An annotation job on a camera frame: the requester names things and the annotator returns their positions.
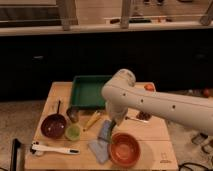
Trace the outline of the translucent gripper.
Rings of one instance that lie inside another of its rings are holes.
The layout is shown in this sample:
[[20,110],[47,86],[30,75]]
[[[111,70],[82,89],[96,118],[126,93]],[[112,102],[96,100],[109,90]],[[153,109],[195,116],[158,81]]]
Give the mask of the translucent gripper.
[[128,112],[127,108],[113,107],[113,106],[107,107],[107,113],[109,115],[109,118],[112,121],[114,121],[117,125],[120,125],[122,123],[127,112]]

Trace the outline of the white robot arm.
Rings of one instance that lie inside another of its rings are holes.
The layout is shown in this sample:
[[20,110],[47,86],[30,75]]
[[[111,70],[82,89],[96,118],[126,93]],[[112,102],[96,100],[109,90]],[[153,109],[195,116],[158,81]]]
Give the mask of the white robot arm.
[[147,91],[137,88],[135,83],[131,70],[120,69],[102,87],[106,111],[117,125],[131,108],[213,136],[213,100]]

